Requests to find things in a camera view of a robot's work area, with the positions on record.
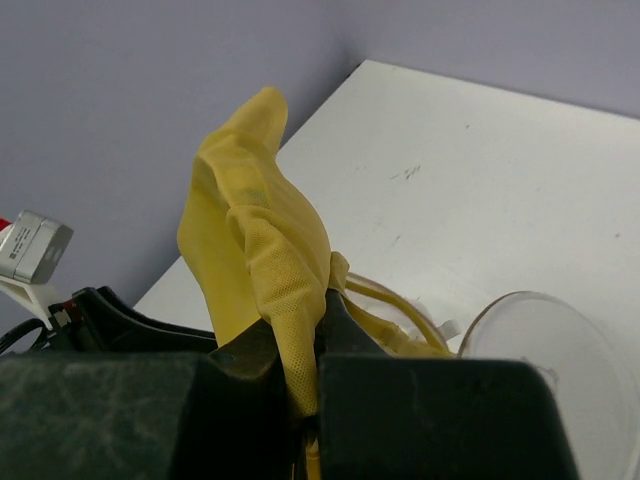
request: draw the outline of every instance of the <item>clear plastic container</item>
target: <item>clear plastic container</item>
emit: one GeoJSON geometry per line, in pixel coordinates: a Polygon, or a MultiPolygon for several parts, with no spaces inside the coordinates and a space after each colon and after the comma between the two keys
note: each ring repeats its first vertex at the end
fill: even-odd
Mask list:
{"type": "Polygon", "coordinates": [[[640,398],[622,356],[571,306],[519,292],[473,323],[461,356],[532,364],[553,392],[581,478],[638,478],[640,398]]]}

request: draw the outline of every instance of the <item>yellow cloth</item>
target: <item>yellow cloth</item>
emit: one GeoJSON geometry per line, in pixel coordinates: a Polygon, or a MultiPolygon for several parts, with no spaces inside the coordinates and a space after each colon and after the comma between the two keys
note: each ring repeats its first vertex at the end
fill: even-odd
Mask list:
{"type": "MultiPolygon", "coordinates": [[[[275,163],[286,120],[285,99],[265,88],[204,140],[178,246],[204,293],[219,344],[264,318],[273,327],[296,414],[309,416],[317,412],[315,327],[327,288],[344,296],[349,265],[331,253],[317,212],[275,163]]],[[[388,351],[442,353],[344,298],[388,351]]]]}

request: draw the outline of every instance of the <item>white table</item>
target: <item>white table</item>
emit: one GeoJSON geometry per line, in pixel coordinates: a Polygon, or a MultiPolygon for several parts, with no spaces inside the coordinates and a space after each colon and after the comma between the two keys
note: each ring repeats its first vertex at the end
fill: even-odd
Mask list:
{"type": "MultiPolygon", "coordinates": [[[[367,61],[278,163],[352,270],[464,329],[504,293],[558,296],[640,379],[639,121],[367,61]]],[[[182,259],[137,308],[211,328],[182,259]]]]}

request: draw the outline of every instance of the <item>white bracket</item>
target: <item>white bracket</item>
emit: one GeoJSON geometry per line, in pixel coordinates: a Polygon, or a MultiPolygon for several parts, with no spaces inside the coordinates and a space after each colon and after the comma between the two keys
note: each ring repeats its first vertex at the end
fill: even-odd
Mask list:
{"type": "Polygon", "coordinates": [[[2,276],[0,276],[0,292],[9,295],[47,325],[51,325],[49,306],[65,301],[52,285],[46,283],[28,285],[2,276]]]}

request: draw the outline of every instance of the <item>wall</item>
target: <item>wall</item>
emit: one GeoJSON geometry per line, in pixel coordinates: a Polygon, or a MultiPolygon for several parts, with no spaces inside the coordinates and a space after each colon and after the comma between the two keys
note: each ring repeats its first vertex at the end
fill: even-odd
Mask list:
{"type": "MultiPolygon", "coordinates": [[[[348,73],[314,0],[9,0],[0,64],[0,215],[73,226],[54,284],[130,302],[178,256],[200,140],[266,84],[290,135],[348,73]]],[[[27,315],[0,309],[0,333],[27,315]]]]}
{"type": "Polygon", "coordinates": [[[365,58],[640,117],[635,0],[324,0],[365,58]]]}

